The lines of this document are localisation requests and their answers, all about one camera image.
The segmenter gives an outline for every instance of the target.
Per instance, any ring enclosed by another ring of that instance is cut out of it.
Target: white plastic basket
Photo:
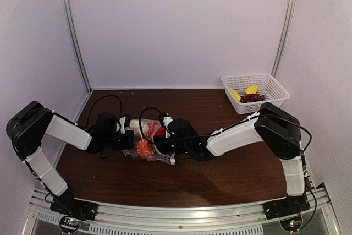
[[[279,107],[283,102],[285,102],[285,100],[291,97],[287,90],[279,83],[279,81],[267,73],[226,75],[221,77],[221,81],[225,86],[227,97],[230,99],[231,104],[238,114],[256,112],[265,102],[270,102]],[[235,98],[230,90],[230,88],[232,88],[240,96],[243,96],[244,91],[250,85],[258,86],[258,94],[261,96],[264,95],[266,100],[259,102],[241,103]]]

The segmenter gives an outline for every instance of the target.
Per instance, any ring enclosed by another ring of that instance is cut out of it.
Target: black mount plate
[[[51,204],[50,210],[58,212],[60,214],[64,215],[72,215],[74,218],[84,220],[95,220],[95,215],[97,214],[97,208],[98,204],[92,203],[92,202],[87,202],[87,201],[82,201],[82,200],[74,200],[77,208],[82,209],[83,212],[83,217],[82,217],[82,212],[81,210],[78,210],[76,212],[73,212],[73,214],[70,214],[66,209],[64,209],[59,203],[55,202]]]
[[[267,220],[278,217],[286,217],[298,214],[310,209],[310,204],[306,195],[288,196],[284,199],[273,200],[264,203],[264,211]]]

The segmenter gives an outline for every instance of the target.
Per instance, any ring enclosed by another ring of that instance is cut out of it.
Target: grape cluster
[[[249,103],[249,102],[257,102],[265,100],[265,96],[257,95],[257,94],[248,94],[241,96],[241,103]]]

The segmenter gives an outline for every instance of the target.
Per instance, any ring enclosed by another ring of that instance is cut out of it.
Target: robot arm
[[[91,154],[106,147],[128,149],[134,147],[133,132],[124,129],[128,118],[128,115],[118,119],[115,115],[101,113],[88,133],[33,101],[8,122],[6,131],[17,156],[54,197],[51,210],[94,220],[97,204],[74,199],[74,191],[44,154],[41,141],[45,135],[50,135]]]
[[[276,130],[270,130],[267,124],[267,118],[259,117],[260,112],[256,112],[251,116],[248,116],[248,120],[242,124],[234,126],[225,131],[215,131],[215,136],[210,136],[207,141],[207,149],[214,156],[221,156],[228,151],[246,146],[251,143],[264,141],[272,149],[274,154],[280,159],[287,185],[287,194],[289,196],[301,196],[304,194],[305,182],[303,174],[303,163],[300,151],[300,138],[290,139],[288,137],[289,131],[287,128],[272,119],[273,125],[277,125],[282,131],[287,132],[283,137],[278,137]],[[287,154],[283,154],[282,149],[288,148]]]
[[[33,101],[9,121],[7,134],[19,158],[53,195],[53,211],[94,220],[97,204],[74,199],[73,190],[43,153],[41,140],[44,135],[50,135],[91,154],[105,147],[129,149],[134,147],[134,142],[133,132],[124,129],[128,125],[128,119],[128,116],[118,119],[112,114],[101,113],[96,125],[86,132],[73,122]],[[167,152],[172,146],[175,147],[172,151],[187,153],[198,161],[212,160],[230,150],[264,141],[282,162],[288,193],[287,199],[283,201],[287,204],[284,206],[285,212],[278,213],[278,210],[273,210],[273,215],[267,214],[267,218],[294,214],[309,206],[304,192],[300,130],[292,125],[299,124],[299,121],[282,109],[265,103],[259,112],[248,116],[242,122],[201,136],[184,119],[173,120],[163,113],[161,122],[167,133],[159,140],[155,139],[156,147]],[[269,208],[282,208],[282,205],[274,202]]]

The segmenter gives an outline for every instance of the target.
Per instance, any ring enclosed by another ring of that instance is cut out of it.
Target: wooden tabletop
[[[138,118],[143,107],[158,107],[173,118],[184,118],[200,133],[227,127],[238,115],[223,90],[121,90],[94,91],[79,124],[84,125],[94,101],[114,94],[123,112]],[[119,112],[114,98],[99,102],[92,112],[93,125],[100,112]],[[147,112],[146,118],[157,119]],[[104,155],[115,151],[106,150]],[[286,195],[282,165],[264,143],[251,144],[209,162],[179,160],[171,166],[125,157],[122,152],[102,160],[67,146],[57,167],[76,191],[76,197],[135,206],[208,206],[247,203]]]

